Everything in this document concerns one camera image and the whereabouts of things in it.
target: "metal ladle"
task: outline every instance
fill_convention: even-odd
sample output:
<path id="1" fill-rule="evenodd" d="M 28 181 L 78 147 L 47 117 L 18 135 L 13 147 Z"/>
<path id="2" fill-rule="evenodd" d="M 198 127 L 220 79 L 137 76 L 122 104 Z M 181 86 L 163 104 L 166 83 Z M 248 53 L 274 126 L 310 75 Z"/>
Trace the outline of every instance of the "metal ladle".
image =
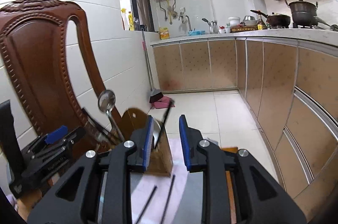
<path id="1" fill-rule="evenodd" d="M 114 127 L 116 128 L 120 140 L 124 142 L 125 139 L 112 116 L 112 110 L 115 107 L 115 102 L 116 102 L 115 93 L 112 90 L 106 89 L 101 92 L 99 99 L 97 100 L 97 105 L 101 112 L 107 114 L 110 124 L 112 125 L 112 128 Z"/>

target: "white countertop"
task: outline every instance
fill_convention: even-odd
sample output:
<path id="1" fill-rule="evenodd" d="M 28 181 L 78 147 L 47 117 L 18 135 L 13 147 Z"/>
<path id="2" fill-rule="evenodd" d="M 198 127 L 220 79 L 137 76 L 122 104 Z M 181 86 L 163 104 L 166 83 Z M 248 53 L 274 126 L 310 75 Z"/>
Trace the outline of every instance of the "white countertop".
<path id="1" fill-rule="evenodd" d="M 238 33 L 225 34 L 209 34 L 197 36 L 182 36 L 166 40 L 152 41 L 150 45 L 166 44 L 177 41 L 211 39 L 222 37 L 274 37 L 274 38 L 288 38 L 315 41 L 324 44 L 330 44 L 338 47 L 338 32 L 320 29 L 305 29 L 305 28 L 290 28 L 290 29 L 268 29 L 256 30 Z"/>

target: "chair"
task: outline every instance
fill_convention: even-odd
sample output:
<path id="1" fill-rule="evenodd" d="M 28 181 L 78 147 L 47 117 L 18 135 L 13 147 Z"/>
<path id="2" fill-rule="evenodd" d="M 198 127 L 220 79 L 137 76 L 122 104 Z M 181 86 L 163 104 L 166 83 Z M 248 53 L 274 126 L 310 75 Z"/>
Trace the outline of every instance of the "chair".
<path id="1" fill-rule="evenodd" d="M 68 21 L 77 26 L 79 47 L 97 96 L 105 90 L 90 43 L 86 13 L 74 2 L 16 0 L 0 9 L 0 51 L 23 109 L 36 133 L 66 125 L 93 127 L 81 111 L 70 83 L 65 56 Z M 117 124 L 121 116 L 112 112 Z M 79 157 L 97 143 L 87 134 L 74 147 Z"/>

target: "wooden utensil holder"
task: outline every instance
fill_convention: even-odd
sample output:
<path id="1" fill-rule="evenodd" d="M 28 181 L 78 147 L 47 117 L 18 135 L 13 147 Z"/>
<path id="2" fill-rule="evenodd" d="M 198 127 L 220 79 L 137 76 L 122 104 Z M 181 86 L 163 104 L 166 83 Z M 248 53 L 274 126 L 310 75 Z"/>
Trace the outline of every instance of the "wooden utensil holder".
<path id="1" fill-rule="evenodd" d="M 122 120 L 118 126 L 126 140 L 130 139 L 132 132 L 136 129 L 142 129 L 146 126 L 148 115 L 142 110 L 130 108 L 125 111 Z M 170 151 L 167 133 L 164 133 L 159 139 L 157 148 L 150 154 L 150 163 L 145 174 L 170 177 L 173 166 L 172 155 Z"/>

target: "tile floor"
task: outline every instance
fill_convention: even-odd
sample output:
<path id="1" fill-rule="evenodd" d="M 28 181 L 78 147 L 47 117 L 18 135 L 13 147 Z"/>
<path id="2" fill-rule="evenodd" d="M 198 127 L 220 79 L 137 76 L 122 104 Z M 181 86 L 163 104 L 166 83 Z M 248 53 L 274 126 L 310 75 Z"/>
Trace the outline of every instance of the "tile floor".
<path id="1" fill-rule="evenodd" d="M 188 126 L 201 131 L 203 138 L 221 147 L 247 149 L 277 180 L 276 171 L 256 123 L 238 91 L 168 94 L 175 101 L 166 131 L 179 137 L 179 117 L 185 114 Z M 161 120 L 165 109 L 151 109 L 149 114 Z"/>

